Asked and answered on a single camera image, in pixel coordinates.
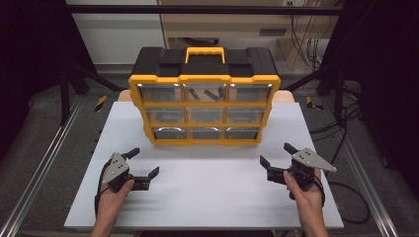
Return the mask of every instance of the gray floor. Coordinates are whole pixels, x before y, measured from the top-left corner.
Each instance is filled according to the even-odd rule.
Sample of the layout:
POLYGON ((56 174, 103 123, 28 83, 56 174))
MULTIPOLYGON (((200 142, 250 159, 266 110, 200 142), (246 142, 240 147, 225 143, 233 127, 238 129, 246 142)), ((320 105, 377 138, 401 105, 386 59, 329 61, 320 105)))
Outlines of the gray floor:
MULTIPOLYGON (((273 52, 282 77, 282 86, 285 88, 296 80, 309 73, 310 68, 288 70, 284 57, 274 40, 255 42, 253 40, 240 42, 223 41, 224 46, 240 48, 246 46, 267 46, 273 52)), ((103 77, 116 84, 127 86, 128 74, 103 74, 103 77)), ((18 236, 71 236, 83 232, 63 227, 72 199, 83 179, 84 172, 90 162, 91 154, 95 150, 96 140, 104 127, 112 102, 118 98, 118 93, 112 92, 101 85, 88 80, 91 90, 88 96, 83 97, 80 111, 73 125, 66 134, 66 138, 59 148, 49 171, 47 172, 41 188, 33 199, 25 218, 20 223, 18 236), (94 112, 101 96, 108 96, 100 112, 94 112)), ((322 103, 333 101, 332 97, 318 98, 315 91, 318 82, 313 81, 299 90, 293 92, 294 98, 300 103, 304 118, 309 130, 315 130, 332 122, 326 110, 308 108, 307 96, 315 106, 325 106, 322 103)), ((347 82, 354 90, 359 86, 347 82)), ((71 93, 72 101, 76 96, 71 93)), ((344 105, 352 104, 350 96, 345 97, 344 105)), ((36 94, 32 99, 32 108, 26 118, 18 137, 6 156, 0 161, 0 223, 5 223, 12 213, 19 198, 31 181, 33 173, 42 160, 49 144, 58 130, 60 121, 60 95, 58 87, 52 87, 36 94)), ((371 133, 362 121, 362 115, 348 120, 348 139, 369 178, 377 190, 380 200, 387 211, 399 236, 419 236, 419 203, 409 191, 397 170, 384 168, 381 165, 380 153, 377 150, 371 133)), ((314 145, 318 154, 331 161, 339 143, 338 133, 334 129, 312 134, 314 145)), ((348 155, 341 149, 335 166, 339 172, 328 176, 329 182, 338 182, 362 192, 359 182, 354 176, 349 164, 348 155)), ((332 193, 340 207, 343 218, 349 220, 362 220, 368 213, 365 204, 355 193, 337 185, 331 185, 332 193)), ((332 236, 381 236, 377 227, 379 216, 371 216, 365 223, 354 224, 344 221, 343 229, 331 230, 332 236)), ((118 233, 130 234, 128 231, 116 230, 118 233)), ((141 236, 271 236, 270 231, 237 231, 237 232, 145 232, 141 236)), ((294 236, 293 230, 287 236, 294 236)))

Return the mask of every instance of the yellow handle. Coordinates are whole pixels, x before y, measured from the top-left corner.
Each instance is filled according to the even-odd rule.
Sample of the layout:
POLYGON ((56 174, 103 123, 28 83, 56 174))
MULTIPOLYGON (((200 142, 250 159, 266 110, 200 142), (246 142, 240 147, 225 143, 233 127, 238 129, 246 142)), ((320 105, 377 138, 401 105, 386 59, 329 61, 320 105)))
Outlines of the yellow handle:
POLYGON ((189 55, 221 55, 222 63, 225 63, 225 57, 224 57, 224 48, 223 47, 188 47, 186 50, 186 59, 185 63, 188 63, 189 61, 189 55))

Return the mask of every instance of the wall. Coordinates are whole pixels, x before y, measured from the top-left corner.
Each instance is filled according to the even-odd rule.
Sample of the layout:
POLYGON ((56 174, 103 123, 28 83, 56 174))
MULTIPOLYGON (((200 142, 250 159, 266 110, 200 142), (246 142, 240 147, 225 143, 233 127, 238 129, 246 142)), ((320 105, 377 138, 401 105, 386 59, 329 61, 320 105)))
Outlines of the wall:
MULTIPOLYGON (((66 0, 67 4, 157 5, 155 0, 66 0)), ((135 64, 144 46, 164 46, 158 15, 73 14, 95 65, 135 64)))

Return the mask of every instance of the clear plastic drawer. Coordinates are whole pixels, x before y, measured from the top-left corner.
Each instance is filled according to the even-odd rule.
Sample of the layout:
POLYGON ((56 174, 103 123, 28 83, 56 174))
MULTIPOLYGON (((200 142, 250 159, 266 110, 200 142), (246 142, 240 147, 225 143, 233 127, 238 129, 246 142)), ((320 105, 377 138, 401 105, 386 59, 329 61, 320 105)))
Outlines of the clear plastic drawer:
POLYGON ((229 102, 267 102, 272 84, 231 84, 229 102))
POLYGON ((183 108, 146 108, 150 122, 185 122, 183 108))
POLYGON ((265 108, 227 108, 227 122, 251 122, 262 121, 265 108))
POLYGON ((223 107, 188 107, 189 122, 222 122, 223 107))
POLYGON ((156 139, 186 139, 188 132, 184 127, 153 127, 156 139))
POLYGON ((181 102, 179 84, 138 84, 144 102, 181 102))
POLYGON ((187 102, 222 102, 225 100, 225 84, 190 83, 184 86, 187 102))
POLYGON ((256 139, 259 127, 227 127, 226 139, 256 139))
POLYGON ((222 127, 191 127, 193 139, 221 139, 222 127))

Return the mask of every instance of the metal frame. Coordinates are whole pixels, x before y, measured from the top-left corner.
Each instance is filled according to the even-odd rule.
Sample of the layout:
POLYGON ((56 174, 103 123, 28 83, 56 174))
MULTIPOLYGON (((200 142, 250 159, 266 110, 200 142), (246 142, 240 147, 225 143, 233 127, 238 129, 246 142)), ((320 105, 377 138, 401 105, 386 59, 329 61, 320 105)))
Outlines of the metal frame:
MULTIPOLYGON (((226 14, 226 15, 313 15, 313 16, 343 16, 359 13, 358 9, 344 9, 341 7, 316 8, 316 7, 253 7, 253 6, 148 6, 148 5, 45 5, 40 6, 45 11, 66 11, 74 14, 226 14)), ((308 75, 303 80, 288 87, 294 90, 325 72, 330 72, 331 66, 321 67, 318 72, 308 75)), ((65 74, 61 75, 61 84, 66 89, 65 74)), ((75 110, 71 113, 69 120, 58 130, 55 139, 46 151, 42 161, 28 184, 24 194, 15 206, 12 214, 0 230, 1 236, 15 236, 27 211, 29 210, 47 171, 63 142, 68 128, 71 126, 82 98, 75 102, 75 110)), ((383 236, 398 236, 377 192, 375 191, 368 175, 364 171, 352 145, 345 142, 346 151, 350 157, 350 165, 355 176, 366 195, 369 204, 372 206, 372 213, 376 219, 377 226, 383 236)))

